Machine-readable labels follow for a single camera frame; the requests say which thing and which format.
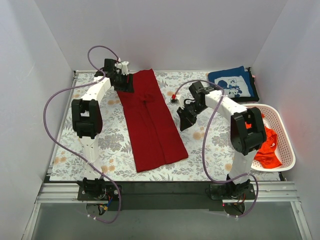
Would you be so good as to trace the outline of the dark red t-shirt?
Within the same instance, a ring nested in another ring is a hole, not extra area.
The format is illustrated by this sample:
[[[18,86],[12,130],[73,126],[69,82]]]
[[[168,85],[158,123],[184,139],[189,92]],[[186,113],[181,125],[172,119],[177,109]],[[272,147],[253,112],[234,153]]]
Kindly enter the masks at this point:
[[[138,173],[188,158],[152,69],[133,74],[133,93],[119,91]]]

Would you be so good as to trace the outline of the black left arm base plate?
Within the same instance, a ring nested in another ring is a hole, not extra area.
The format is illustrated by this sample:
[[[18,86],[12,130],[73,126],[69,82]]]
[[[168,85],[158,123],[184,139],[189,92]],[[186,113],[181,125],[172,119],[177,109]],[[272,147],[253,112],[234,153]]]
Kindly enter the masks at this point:
[[[113,184],[107,184],[104,187],[79,187],[78,201],[119,201],[119,193],[122,193],[122,186],[118,185],[118,190]]]

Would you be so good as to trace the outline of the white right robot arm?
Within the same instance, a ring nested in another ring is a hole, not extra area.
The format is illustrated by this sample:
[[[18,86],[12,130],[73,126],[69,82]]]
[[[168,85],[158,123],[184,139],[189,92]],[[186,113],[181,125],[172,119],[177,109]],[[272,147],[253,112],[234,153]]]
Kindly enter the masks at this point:
[[[262,113],[257,107],[248,108],[230,99],[223,87],[204,80],[190,80],[192,99],[184,99],[175,92],[171,102],[178,104],[179,128],[184,131],[192,127],[197,116],[207,108],[219,113],[230,124],[230,142],[234,149],[232,168],[225,181],[212,180],[218,185],[218,193],[237,199],[249,189],[252,163],[258,150],[267,140]]]

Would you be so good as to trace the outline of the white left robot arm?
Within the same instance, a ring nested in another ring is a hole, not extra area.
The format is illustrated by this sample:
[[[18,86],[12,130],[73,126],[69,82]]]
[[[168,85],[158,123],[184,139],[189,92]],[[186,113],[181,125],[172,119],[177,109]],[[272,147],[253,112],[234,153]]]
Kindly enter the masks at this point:
[[[76,132],[85,163],[83,180],[79,183],[85,194],[95,200],[107,195],[99,154],[99,135],[103,129],[100,103],[106,92],[114,89],[118,92],[133,93],[133,74],[129,73],[129,62],[106,58],[102,69],[96,72],[93,85],[79,99],[71,102],[72,127]]]

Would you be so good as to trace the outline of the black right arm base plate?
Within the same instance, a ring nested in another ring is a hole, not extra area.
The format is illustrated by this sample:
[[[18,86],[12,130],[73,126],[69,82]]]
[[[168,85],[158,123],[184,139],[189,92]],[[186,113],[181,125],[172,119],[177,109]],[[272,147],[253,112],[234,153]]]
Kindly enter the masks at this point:
[[[254,200],[256,197],[254,186],[250,183],[250,180],[240,184],[234,184],[233,182],[210,184],[204,192],[211,200],[238,200],[243,198]]]

